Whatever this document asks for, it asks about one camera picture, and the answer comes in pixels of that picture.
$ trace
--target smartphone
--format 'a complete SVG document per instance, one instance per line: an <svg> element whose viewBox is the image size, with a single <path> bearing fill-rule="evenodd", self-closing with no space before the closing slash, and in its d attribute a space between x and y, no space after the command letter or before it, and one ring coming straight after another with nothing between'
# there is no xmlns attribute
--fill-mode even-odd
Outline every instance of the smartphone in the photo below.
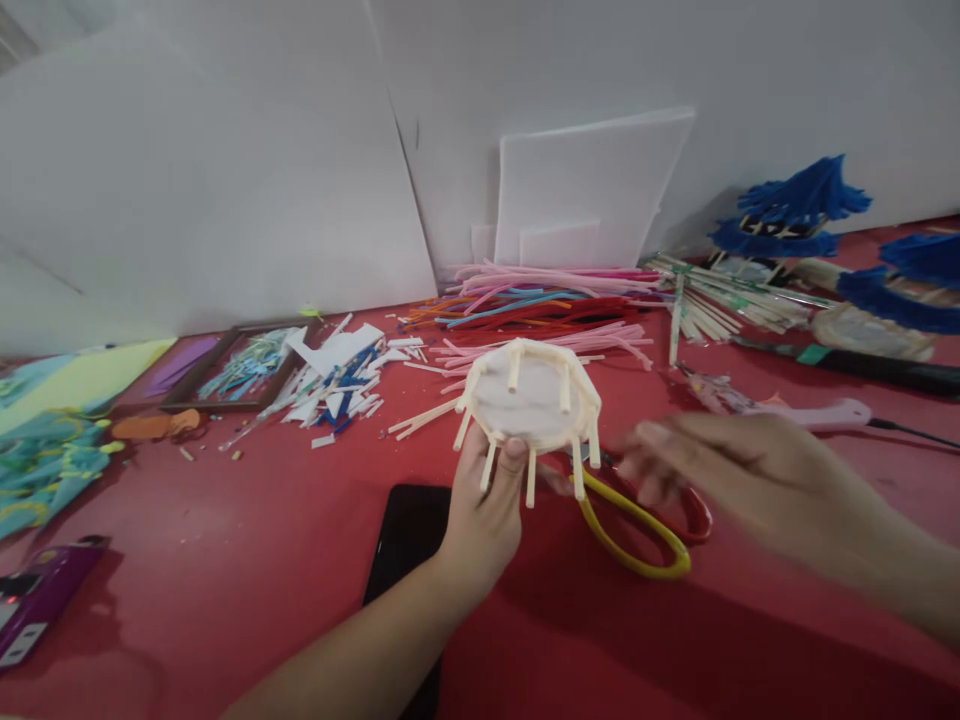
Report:
<svg viewBox="0 0 960 720"><path fill-rule="evenodd" d="M377 552L363 604L369 605L440 549L447 531L450 488L396 485L383 513ZM431 720L440 702L440 663L424 679L400 715L401 720Z"/></svg>

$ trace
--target white foam board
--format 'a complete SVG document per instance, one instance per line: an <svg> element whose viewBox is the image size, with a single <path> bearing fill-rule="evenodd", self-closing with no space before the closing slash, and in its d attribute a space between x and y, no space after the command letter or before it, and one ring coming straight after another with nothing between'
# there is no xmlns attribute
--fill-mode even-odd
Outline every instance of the white foam board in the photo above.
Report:
<svg viewBox="0 0 960 720"><path fill-rule="evenodd" d="M593 264L635 265L693 119L676 108L504 137L496 262L520 263L525 231L596 217Z"/></svg>
<svg viewBox="0 0 960 720"><path fill-rule="evenodd" d="M520 233L520 264L527 267L592 267L600 221Z"/></svg>

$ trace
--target wooden frame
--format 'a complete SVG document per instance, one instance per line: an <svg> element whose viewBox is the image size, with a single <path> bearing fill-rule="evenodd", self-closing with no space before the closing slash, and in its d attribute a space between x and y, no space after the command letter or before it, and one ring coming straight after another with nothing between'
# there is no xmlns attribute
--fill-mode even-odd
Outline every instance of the wooden frame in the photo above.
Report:
<svg viewBox="0 0 960 720"><path fill-rule="evenodd" d="M189 398L192 397L203 384L210 369L216 367L240 338L256 333L279 330L285 327L306 327L306 339L309 342L323 325L323 320L320 318L311 320L303 317L286 321L260 323L257 325L235 325L230 328L226 335L220 338L220 342L174 386L173 390L163 399L163 402L160 404L160 409L170 413L177 413L189 409L216 413L260 412L277 398L284 383L286 383L293 371L303 362L303 359L295 352L291 352L284 358L277 372L267 382L266 387L263 388L263 392L260 393L260 396L256 400L236 400L231 402L190 400Z"/></svg>

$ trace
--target paper scrap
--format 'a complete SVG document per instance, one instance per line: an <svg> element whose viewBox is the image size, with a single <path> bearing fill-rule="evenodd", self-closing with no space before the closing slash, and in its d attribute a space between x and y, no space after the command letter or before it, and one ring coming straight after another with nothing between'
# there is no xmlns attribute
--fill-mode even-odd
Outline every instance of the paper scrap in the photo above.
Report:
<svg viewBox="0 0 960 720"><path fill-rule="evenodd" d="M319 437L310 443L310 447L316 450L318 447L324 447L326 445L333 445L337 441L336 435L330 433L329 435L324 435Z"/></svg>

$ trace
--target white paper sheet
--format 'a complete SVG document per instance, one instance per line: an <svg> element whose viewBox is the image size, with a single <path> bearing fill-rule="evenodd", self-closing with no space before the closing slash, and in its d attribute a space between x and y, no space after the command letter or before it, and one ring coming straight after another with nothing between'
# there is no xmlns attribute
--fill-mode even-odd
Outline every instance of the white paper sheet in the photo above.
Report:
<svg viewBox="0 0 960 720"><path fill-rule="evenodd" d="M632 267L693 125L690 108L500 143L496 262L520 263L520 235L599 218L598 267Z"/></svg>

